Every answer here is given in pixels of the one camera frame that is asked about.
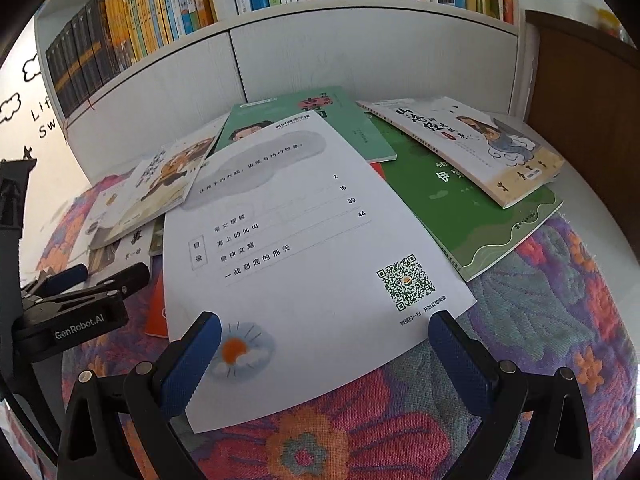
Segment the red Pinocchio book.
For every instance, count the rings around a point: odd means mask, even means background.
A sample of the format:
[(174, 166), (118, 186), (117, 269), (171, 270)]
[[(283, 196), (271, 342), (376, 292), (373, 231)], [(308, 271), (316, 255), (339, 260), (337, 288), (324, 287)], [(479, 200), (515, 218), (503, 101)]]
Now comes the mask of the red Pinocchio book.
[(144, 333), (150, 337), (168, 338), (163, 282), (163, 258), (161, 256), (154, 257), (152, 261), (150, 296), (148, 313), (146, 314), (144, 324)]

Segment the white QR code book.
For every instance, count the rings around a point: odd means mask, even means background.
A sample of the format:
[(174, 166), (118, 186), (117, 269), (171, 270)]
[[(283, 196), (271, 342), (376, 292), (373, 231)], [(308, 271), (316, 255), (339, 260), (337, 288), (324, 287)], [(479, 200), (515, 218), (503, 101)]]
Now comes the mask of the white QR code book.
[(196, 432), (318, 398), (424, 341), (469, 287), (384, 179), (314, 112), (206, 160), (165, 217), (168, 334), (221, 337), (186, 409)]

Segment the green poetry book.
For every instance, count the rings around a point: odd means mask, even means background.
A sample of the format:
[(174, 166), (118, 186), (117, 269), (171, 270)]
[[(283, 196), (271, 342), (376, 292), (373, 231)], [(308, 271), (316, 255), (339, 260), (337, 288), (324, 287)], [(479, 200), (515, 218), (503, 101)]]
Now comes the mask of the green poetry book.
[(222, 128), (215, 151), (303, 112), (316, 112), (367, 162), (394, 162), (397, 159), (382, 133), (341, 87), (307, 89), (236, 104)]

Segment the white monkey mythology book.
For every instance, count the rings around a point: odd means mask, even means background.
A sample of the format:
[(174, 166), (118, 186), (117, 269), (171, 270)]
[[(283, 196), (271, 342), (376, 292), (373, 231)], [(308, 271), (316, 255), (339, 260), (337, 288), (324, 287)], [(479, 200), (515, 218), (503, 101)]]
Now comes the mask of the white monkey mythology book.
[(143, 159), (100, 221), (89, 248), (112, 244), (180, 205), (218, 136), (219, 129), (206, 127)]

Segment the floral woven tablecloth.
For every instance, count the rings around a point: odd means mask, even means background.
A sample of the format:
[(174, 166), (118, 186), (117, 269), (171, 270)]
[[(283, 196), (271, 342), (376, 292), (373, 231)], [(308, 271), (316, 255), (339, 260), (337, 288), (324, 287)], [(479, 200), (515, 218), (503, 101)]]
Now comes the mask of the floral woven tablecloth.
[[(634, 452), (638, 361), (620, 315), (637, 303), (634, 256), (595, 192), (565, 169), (564, 202), (512, 254), (472, 281), (460, 323), (529, 373), (574, 370), (593, 474), (616, 478)], [(257, 422), (194, 434), (172, 423), (211, 479), (439, 479), (469, 442), (469, 414), (428, 344), (341, 389)]]

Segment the dark green cover book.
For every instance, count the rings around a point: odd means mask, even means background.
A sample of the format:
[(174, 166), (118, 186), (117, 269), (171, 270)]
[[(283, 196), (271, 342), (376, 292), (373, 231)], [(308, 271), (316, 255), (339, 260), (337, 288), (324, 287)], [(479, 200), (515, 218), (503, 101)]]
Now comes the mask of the dark green cover book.
[(462, 172), (375, 116), (370, 121), (397, 154), (381, 165), (391, 188), (470, 282), (521, 245), (562, 206), (548, 186), (503, 209)]

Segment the white lady mythology book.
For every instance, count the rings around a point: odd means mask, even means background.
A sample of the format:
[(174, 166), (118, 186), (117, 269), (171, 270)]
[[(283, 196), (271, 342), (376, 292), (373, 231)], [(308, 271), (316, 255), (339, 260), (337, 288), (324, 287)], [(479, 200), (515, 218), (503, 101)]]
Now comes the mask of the white lady mythology book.
[(549, 183), (564, 165), (544, 144), (448, 96), (359, 105), (460, 170), (503, 209)]

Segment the white bookshelf cabinet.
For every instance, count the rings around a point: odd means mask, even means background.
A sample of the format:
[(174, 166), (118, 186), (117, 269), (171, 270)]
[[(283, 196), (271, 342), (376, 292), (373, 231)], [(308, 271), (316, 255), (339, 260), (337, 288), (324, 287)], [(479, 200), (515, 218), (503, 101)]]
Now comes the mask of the white bookshelf cabinet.
[(358, 100), (451, 96), (509, 115), (524, 18), (512, 23), (419, 0), (309, 0), (218, 20), (126, 68), (65, 113), (50, 104), (82, 171), (99, 180), (241, 102), (325, 86)]

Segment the brown wooden sideboard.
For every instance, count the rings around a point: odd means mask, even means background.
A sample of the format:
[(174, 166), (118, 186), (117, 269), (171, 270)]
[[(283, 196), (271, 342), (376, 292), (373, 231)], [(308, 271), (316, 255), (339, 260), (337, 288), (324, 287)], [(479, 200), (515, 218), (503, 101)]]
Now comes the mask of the brown wooden sideboard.
[(527, 123), (597, 193), (639, 252), (639, 51), (581, 22), (528, 10), (538, 58)]

